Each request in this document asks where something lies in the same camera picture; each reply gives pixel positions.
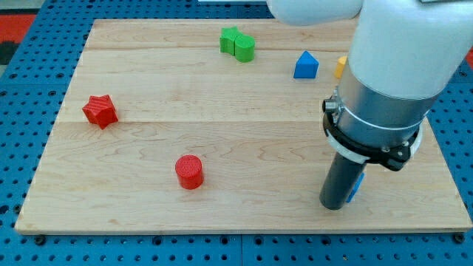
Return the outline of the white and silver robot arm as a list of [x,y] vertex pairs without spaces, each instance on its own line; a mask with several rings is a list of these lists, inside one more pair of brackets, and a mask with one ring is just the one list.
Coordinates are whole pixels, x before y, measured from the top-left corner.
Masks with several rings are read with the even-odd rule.
[[324,101],[335,170],[397,171],[418,150],[422,122],[472,46],[470,1],[269,1],[280,22],[358,21],[339,85]]

